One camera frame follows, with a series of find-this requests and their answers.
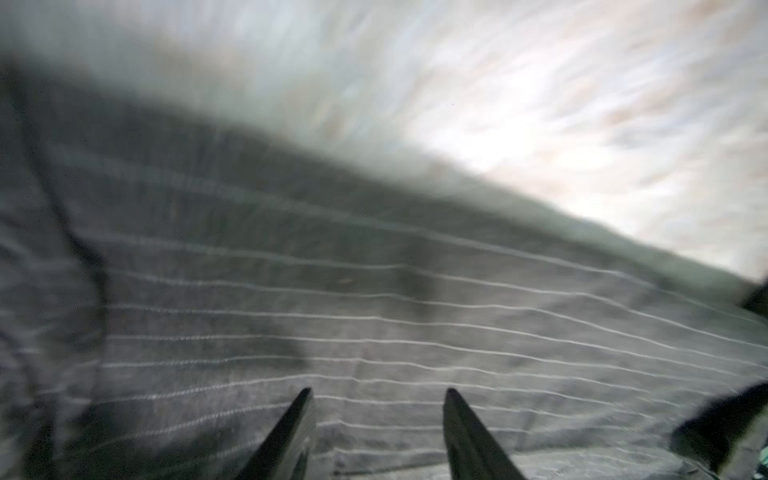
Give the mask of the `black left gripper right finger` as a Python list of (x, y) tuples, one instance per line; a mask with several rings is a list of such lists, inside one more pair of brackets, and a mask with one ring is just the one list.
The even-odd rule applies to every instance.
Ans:
[(526, 480), (455, 388), (446, 390), (443, 436), (452, 480)]

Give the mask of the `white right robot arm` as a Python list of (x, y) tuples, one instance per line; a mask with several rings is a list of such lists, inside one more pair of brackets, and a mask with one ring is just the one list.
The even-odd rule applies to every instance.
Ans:
[(681, 461), (671, 479), (767, 477), (767, 284), (737, 305), (696, 311), (696, 349), (735, 369), (728, 388), (675, 425), (668, 449)]

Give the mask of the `dark grey pinstripe shirt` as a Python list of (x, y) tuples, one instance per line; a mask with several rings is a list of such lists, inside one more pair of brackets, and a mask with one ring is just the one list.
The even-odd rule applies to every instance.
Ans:
[(233, 479), (304, 388), (312, 479), (445, 479), (458, 390), (531, 479), (671, 479), (735, 369), (623, 259), (1, 69), (1, 475)]

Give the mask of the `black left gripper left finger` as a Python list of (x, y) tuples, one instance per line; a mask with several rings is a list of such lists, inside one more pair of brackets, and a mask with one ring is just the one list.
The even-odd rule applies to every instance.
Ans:
[(237, 480), (303, 480), (316, 431), (316, 402), (311, 388), (302, 389), (261, 443)]

